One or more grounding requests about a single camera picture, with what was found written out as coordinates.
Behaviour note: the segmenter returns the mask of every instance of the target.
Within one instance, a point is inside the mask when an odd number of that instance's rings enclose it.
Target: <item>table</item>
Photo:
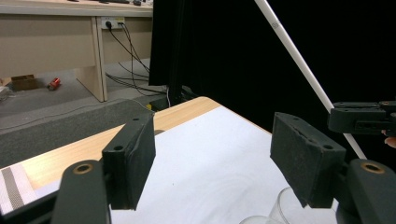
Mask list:
[[[121,127],[22,161],[33,188],[99,160]],[[112,211],[113,223],[239,223],[268,215],[288,186],[269,157],[271,134],[209,98],[157,112],[154,129],[157,156],[137,209]]]
[[[139,58],[151,48],[152,6],[79,0],[0,2],[0,77],[75,69],[76,78],[100,101],[107,100],[104,65],[132,57],[102,17],[123,17]],[[113,30],[129,46],[122,30]]]

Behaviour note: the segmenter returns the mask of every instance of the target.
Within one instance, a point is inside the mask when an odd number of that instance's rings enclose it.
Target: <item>power strip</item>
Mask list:
[[[108,27],[106,26],[106,22],[111,22],[111,29],[122,29],[122,26],[120,25],[121,23],[125,24],[125,18],[124,17],[102,17],[102,29],[103,30],[108,30]]]

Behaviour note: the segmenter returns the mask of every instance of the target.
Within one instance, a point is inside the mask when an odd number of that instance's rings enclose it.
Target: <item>white sheet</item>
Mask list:
[[[271,134],[221,106],[156,136],[136,211],[113,223],[239,223],[269,215],[288,186],[270,159]]]

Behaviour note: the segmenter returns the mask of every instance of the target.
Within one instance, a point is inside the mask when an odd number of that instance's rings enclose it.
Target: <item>black curtain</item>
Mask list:
[[[279,20],[333,103],[395,100],[396,20],[390,1],[275,1]],[[328,112],[253,0],[193,1],[191,87],[272,131],[292,114],[348,149]],[[379,135],[354,135],[368,159],[396,168]]]

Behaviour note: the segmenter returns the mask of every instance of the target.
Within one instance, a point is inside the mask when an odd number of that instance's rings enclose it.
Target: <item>clear glass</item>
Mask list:
[[[303,208],[290,187],[280,191],[269,218],[284,224],[337,223],[333,208]]]
[[[245,218],[239,224],[282,224],[282,222],[275,221],[269,217],[253,216]]]

